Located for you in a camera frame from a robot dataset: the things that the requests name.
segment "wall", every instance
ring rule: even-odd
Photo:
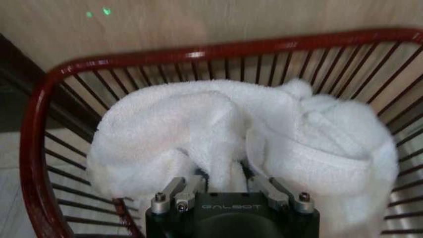
[[[356,28],[423,27],[421,12],[420,0],[2,0],[0,31],[47,70],[93,54]]]

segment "basket rim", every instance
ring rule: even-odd
[[[353,30],[177,49],[101,55],[73,59],[55,66],[31,91],[19,131],[18,169],[21,192],[37,237],[73,237],[73,232],[64,220],[55,202],[43,158],[43,132],[47,106],[54,88],[68,76],[81,71],[113,67],[206,61],[377,42],[410,42],[421,45],[423,30],[414,28]],[[132,220],[128,211],[122,210],[121,218],[125,222]],[[129,222],[128,228],[134,236],[141,236],[133,222]]]

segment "towel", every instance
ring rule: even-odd
[[[378,235],[397,174],[392,137],[368,106],[312,96],[298,79],[276,88],[213,80],[130,93],[98,124],[88,174],[105,196],[141,198],[144,211],[153,193],[197,168],[209,191],[246,191],[245,158],[254,173],[310,193],[321,237]]]

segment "bolt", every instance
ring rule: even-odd
[[[298,200],[301,202],[309,202],[309,194],[308,194],[308,192],[301,192],[297,197],[298,197]]]
[[[156,193],[156,195],[153,196],[156,202],[162,202],[165,199],[165,194],[162,192]]]
[[[177,205],[176,205],[176,207],[177,207],[177,211],[178,211],[178,212],[185,212],[186,209],[188,209],[188,205],[186,205],[185,202],[178,202]]]

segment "basket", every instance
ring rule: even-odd
[[[228,78],[277,86],[297,76],[314,93],[368,103],[385,123],[397,143],[400,173],[381,235],[421,237],[421,44],[417,29],[372,29],[106,55],[58,65],[33,90],[21,127],[21,190],[35,235],[142,237],[132,200],[102,198],[85,179],[96,125],[121,97],[161,83]],[[51,100],[58,90],[74,101],[68,107]],[[45,130],[49,120],[66,128],[64,136]],[[68,166],[50,165],[53,160]]]

